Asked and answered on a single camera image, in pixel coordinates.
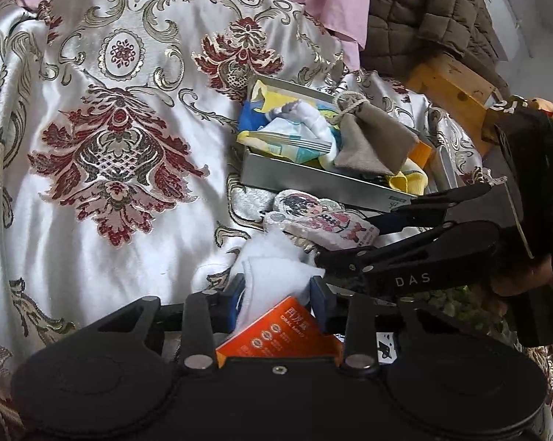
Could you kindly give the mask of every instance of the rope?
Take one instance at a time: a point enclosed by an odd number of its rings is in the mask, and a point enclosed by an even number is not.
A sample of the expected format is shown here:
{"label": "rope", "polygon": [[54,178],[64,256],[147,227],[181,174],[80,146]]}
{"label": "rope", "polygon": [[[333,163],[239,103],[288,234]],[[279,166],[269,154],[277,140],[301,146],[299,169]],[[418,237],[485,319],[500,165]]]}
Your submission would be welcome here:
{"label": "rope", "polygon": [[344,114],[351,113],[364,102],[368,102],[367,97],[356,91],[342,91],[336,94],[333,104],[336,104],[342,111],[332,118],[332,124],[336,124]]}

